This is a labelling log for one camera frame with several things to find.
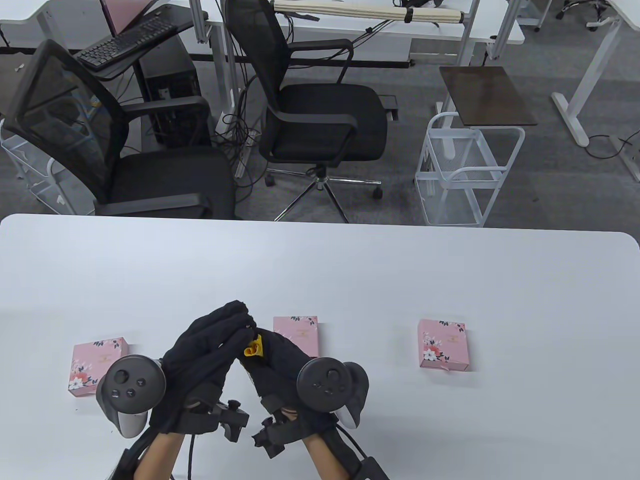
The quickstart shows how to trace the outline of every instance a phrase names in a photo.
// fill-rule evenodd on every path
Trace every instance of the mesh chair back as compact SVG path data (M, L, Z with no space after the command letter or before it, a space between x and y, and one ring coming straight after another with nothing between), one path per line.
M95 195L108 200L111 170L129 125L116 99L52 40L24 72L4 126L55 158Z
M267 0L225 2L225 23L247 55L269 104L278 108L277 94L289 66L289 47Z

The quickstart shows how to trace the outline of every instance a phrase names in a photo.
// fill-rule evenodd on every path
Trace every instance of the office chair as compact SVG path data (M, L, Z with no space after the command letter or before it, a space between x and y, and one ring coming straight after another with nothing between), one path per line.
M7 112L4 127L55 158L95 197L96 215L233 219L235 185L227 157L184 147L120 157L129 122L194 109L189 145L207 132L201 97L119 105L78 61L52 40L40 44Z
M341 83L353 57L353 44L345 39L287 44L267 0L233 0L225 5L227 28L253 65L267 97L260 154L272 163L315 165L307 173L268 170L267 186L274 184L272 173L313 178L275 221L317 188L326 191L342 220L349 223L331 184L376 186L374 198L380 199L382 183L330 177L327 168L343 161L377 160L387 143L387 114L376 92L366 86ZM338 81L281 88L291 54L305 50L349 51Z
M556 15L556 18L558 20L562 20L564 17L564 14L568 10L571 10L574 6L578 6L578 5L591 5L596 10L597 20L595 22L587 22L587 28L590 31L596 31L598 29L598 27L593 24L601 23L602 14L606 11L606 9L608 9L608 7L611 6L609 2L607 2L606 0L576 0L573 2L569 0L564 0L564 7L562 10L560 10L560 12L558 12L558 14Z

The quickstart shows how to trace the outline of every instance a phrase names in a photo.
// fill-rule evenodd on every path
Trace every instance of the gloved hand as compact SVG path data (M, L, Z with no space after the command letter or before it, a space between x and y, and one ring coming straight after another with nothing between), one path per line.
M231 364L253 339L253 329L253 317L237 300L194 321L161 359L166 392L149 425L161 433L174 431L196 387L212 383L221 391Z
M256 328L255 332L262 339L262 356L243 353L238 359L251 376L258 395L263 399L277 396L282 400L281 408L296 411L303 438L333 427L337 418L331 413L311 410L302 403L296 390L298 374L311 357L279 333L262 328Z

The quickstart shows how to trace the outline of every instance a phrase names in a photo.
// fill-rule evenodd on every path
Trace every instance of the pink box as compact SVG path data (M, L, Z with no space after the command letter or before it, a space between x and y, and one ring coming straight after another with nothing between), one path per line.
M418 358L422 368L465 371L469 367L465 324L420 320Z
M129 345L122 337L74 346L69 392L76 397L94 394L111 364L128 353Z
M274 317L273 331L294 342L308 356L319 356L318 317Z

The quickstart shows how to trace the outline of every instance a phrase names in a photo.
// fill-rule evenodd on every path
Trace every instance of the computer tower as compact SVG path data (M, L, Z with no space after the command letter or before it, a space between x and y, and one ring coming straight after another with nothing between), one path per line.
M179 36L173 36L140 59L140 66L151 100L168 100L200 95L196 68ZM194 111L173 111L153 115L156 140L166 148L184 147L196 128ZM207 122L202 126L197 145L211 146Z

